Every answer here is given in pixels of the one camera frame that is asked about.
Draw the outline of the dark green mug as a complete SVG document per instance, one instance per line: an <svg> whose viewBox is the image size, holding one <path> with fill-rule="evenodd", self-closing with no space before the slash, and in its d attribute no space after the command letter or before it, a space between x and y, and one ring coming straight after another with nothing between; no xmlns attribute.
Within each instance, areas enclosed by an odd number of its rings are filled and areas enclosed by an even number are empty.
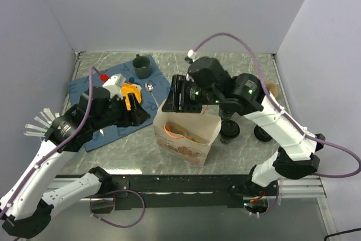
<svg viewBox="0 0 361 241"><path fill-rule="evenodd" d="M148 57L136 54L132 61L136 76L139 79L148 78L152 73L151 61Z"/></svg>

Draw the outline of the dark takeout cup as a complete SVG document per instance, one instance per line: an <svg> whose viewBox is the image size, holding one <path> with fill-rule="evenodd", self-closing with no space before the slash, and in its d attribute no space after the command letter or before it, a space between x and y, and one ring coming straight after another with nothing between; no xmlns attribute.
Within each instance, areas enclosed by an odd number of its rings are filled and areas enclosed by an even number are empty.
<svg viewBox="0 0 361 241"><path fill-rule="evenodd" d="M234 115L234 112L232 112L232 111L228 111L228 110L221 109L221 108L219 109L219 116L222 121L230 120L233 115Z"/></svg>
<svg viewBox="0 0 361 241"><path fill-rule="evenodd" d="M232 142L234 140L234 137L228 137L226 135L220 135L219 139L223 144L229 144L230 142Z"/></svg>

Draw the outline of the black cup lid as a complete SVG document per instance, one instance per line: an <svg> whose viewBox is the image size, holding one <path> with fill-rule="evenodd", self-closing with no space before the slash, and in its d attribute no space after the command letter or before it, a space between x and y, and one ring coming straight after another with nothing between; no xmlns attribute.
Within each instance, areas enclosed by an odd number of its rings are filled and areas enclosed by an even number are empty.
<svg viewBox="0 0 361 241"><path fill-rule="evenodd" d="M240 134L239 125L233 120L224 120L221 123L220 136L225 139L235 139Z"/></svg>
<svg viewBox="0 0 361 241"><path fill-rule="evenodd" d="M256 125L253 130L254 136L261 142L269 142L272 137L260 126Z"/></svg>

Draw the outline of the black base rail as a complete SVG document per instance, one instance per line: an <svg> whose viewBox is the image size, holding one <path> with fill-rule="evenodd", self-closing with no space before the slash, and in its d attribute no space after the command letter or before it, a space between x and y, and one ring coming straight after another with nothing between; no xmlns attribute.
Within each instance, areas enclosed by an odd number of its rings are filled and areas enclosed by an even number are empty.
<svg viewBox="0 0 361 241"><path fill-rule="evenodd" d="M114 199L115 210L133 208L217 207L242 208L246 174L113 175L101 192L89 198Z"/></svg>

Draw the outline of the blue alphabet placemat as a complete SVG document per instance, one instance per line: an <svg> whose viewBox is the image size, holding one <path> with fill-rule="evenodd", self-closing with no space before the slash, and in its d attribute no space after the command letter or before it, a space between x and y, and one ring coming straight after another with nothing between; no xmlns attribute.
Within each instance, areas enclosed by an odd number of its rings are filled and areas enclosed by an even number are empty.
<svg viewBox="0 0 361 241"><path fill-rule="evenodd" d="M132 65L132 61L110 67L103 70L102 72L106 73L109 76L120 73L125 76L127 80L140 85L142 88L144 88L144 84L146 82L150 82L154 87L153 93L157 99L157 102L158 104L161 104L168 96L170 90L170 83L160 71L153 57L151 55L147 55L146 57L150 59L152 68L151 75L146 79L137 78ZM120 138L126 137L129 134L134 133L148 125L151 125L157 113L157 105L154 102L152 95L148 91L144 89L141 90L141 95L142 102L140 105L151 115L151 118L141 126L128 128L118 128L116 126L106 127L103 129L104 136L102 136L99 131L97 131L93 134L93 139L84 144L85 151L90 152Z"/></svg>

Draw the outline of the brown pulp cup carrier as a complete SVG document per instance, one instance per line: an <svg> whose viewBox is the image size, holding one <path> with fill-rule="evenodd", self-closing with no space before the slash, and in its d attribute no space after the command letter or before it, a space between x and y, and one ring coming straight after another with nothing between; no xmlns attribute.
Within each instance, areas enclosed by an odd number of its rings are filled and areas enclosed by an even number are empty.
<svg viewBox="0 0 361 241"><path fill-rule="evenodd" d="M164 125L164 132L170 136L173 139L189 139L193 142L199 143L199 144L207 144L208 142L204 139L195 136L195 135L189 135L185 128L182 126L175 124L173 122L168 122Z"/></svg>

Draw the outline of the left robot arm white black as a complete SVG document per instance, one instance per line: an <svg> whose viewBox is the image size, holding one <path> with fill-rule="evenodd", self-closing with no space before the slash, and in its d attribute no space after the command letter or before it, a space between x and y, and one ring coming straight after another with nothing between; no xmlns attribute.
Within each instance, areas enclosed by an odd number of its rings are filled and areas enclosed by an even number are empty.
<svg viewBox="0 0 361 241"><path fill-rule="evenodd" d="M14 187L1 197L4 231L14 237L31 239L42 232L51 219L82 198L107 196L112 176L103 168L91 168L81 178L47 192L60 169L93 134L108 126L140 126L150 118L133 93L111 94L103 87L91 87L79 102L57 117L28 168Z"/></svg>

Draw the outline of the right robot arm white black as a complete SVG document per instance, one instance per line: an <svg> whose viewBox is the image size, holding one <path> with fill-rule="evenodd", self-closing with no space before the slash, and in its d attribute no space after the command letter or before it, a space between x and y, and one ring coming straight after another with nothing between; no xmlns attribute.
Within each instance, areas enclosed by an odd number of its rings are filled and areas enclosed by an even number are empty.
<svg viewBox="0 0 361 241"><path fill-rule="evenodd" d="M248 178L235 187L241 195L255 197L279 178L301 179L317 172L320 159L315 153L323 148L317 141L324 136L298 125L255 75L242 73L232 77L216 58L195 60L187 75L172 77L161 110L199 113L204 105L218 105L229 115L245 117L279 144L276 153L253 166Z"/></svg>

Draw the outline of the cream paper bag orange handles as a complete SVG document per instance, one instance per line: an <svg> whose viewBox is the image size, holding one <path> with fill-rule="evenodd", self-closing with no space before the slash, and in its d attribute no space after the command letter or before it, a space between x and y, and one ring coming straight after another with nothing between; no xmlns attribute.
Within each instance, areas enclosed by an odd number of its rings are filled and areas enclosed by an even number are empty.
<svg viewBox="0 0 361 241"><path fill-rule="evenodd" d="M203 166L220 132L221 118L203 113L163 112L159 108L153 129L161 151Z"/></svg>

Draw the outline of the silver spoon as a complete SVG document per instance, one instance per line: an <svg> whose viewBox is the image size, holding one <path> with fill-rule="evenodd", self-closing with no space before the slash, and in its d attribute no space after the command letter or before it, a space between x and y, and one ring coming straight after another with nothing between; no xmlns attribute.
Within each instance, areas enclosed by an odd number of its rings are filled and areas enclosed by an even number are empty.
<svg viewBox="0 0 361 241"><path fill-rule="evenodd" d="M156 99L156 97L155 97L155 95L153 93L153 91L154 91L153 85L150 82L146 82L144 85L145 85L146 90L152 95L152 98L153 98L154 102L156 104L158 104L157 99Z"/></svg>

